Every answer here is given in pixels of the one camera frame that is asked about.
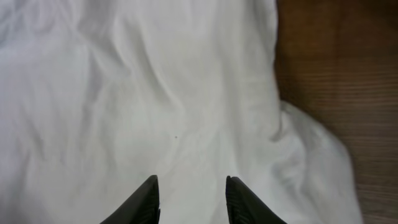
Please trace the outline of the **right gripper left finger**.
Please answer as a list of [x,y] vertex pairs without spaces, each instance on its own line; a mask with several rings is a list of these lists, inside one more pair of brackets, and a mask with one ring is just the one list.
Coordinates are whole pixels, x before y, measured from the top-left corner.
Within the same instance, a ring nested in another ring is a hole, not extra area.
[[158,177],[151,175],[101,224],[158,224],[159,218]]

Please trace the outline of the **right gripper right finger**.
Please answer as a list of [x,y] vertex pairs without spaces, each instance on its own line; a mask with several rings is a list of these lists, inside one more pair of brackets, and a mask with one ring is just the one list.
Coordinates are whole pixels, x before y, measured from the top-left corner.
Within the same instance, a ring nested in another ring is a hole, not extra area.
[[227,176],[225,195],[230,224],[287,224],[238,177]]

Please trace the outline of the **white polo shirt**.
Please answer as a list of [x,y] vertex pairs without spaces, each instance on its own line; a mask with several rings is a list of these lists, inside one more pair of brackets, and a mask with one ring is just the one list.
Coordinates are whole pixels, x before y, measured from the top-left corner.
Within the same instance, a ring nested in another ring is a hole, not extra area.
[[150,175],[162,223],[361,223],[351,160],[282,101],[275,1],[1,2],[1,222],[99,223]]

